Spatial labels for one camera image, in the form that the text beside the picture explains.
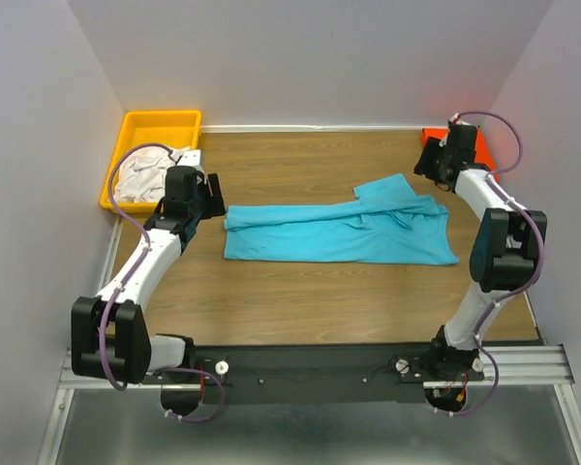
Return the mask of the cyan blue t-shirt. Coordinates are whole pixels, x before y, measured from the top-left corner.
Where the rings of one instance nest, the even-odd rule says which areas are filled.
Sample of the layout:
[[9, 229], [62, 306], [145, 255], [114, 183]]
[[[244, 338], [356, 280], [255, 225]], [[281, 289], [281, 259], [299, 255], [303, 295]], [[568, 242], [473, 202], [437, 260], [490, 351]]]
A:
[[236, 261], [454, 265], [447, 209], [394, 174], [353, 201], [229, 207], [224, 257]]

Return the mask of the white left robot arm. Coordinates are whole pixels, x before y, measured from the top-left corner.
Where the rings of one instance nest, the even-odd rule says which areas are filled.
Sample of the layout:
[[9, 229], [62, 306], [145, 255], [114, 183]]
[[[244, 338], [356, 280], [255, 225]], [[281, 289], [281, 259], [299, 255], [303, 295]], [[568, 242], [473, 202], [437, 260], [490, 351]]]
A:
[[149, 334], [145, 309], [168, 269], [183, 255], [200, 222], [226, 213], [217, 174], [188, 166], [169, 169], [165, 194], [140, 224], [140, 240], [114, 278], [71, 311], [72, 370], [122, 390], [163, 371], [188, 381], [196, 368], [185, 336]]

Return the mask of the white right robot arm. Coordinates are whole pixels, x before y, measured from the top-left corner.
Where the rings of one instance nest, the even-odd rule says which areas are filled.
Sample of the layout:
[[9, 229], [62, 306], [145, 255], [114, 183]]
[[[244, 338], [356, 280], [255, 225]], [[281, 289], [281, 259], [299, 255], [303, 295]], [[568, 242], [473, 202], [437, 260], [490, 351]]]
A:
[[474, 155], [472, 143], [430, 137], [413, 169], [446, 186], [480, 220], [469, 260], [472, 283], [428, 352], [412, 362], [435, 380], [473, 368], [487, 329], [507, 303], [538, 280], [544, 260], [546, 215], [516, 201]]

